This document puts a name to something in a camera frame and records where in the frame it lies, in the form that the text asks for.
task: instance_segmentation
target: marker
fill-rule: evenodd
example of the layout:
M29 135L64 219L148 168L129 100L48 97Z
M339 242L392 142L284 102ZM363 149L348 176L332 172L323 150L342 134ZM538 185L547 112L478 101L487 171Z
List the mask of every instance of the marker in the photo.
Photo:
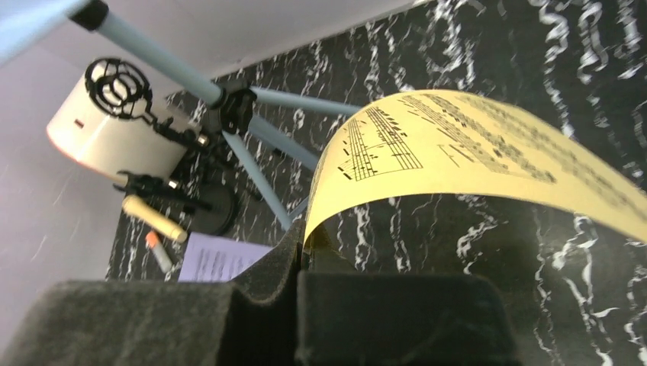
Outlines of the marker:
M157 264L162 272L169 273L173 267L173 262L171 261L171 258L169 258L169 255L166 254L166 250L164 250L162 244L159 242L159 237L152 230L146 234L146 246L151 252L153 252L155 260L157 260Z

